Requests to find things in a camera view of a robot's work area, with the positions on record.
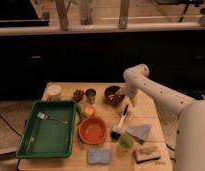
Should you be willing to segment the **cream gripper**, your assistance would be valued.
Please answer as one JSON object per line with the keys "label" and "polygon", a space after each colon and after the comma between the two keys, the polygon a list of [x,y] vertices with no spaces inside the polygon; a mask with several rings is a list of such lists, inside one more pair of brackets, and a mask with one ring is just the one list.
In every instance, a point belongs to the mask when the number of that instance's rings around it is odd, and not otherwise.
{"label": "cream gripper", "polygon": [[137,89],[126,89],[126,88],[120,88],[116,94],[117,95],[125,95],[129,98],[129,101],[133,107],[136,106],[137,100],[136,100],[136,95],[137,95],[138,90]]}

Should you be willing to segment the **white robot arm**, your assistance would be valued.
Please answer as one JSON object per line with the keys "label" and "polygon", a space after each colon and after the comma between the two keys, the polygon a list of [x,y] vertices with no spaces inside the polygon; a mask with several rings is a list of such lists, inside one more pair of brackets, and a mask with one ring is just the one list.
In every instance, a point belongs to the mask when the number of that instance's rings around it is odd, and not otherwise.
{"label": "white robot arm", "polygon": [[139,90],[179,117],[173,171],[205,171],[205,100],[196,100],[148,78],[149,68],[138,64],[123,72],[119,94],[131,103]]}

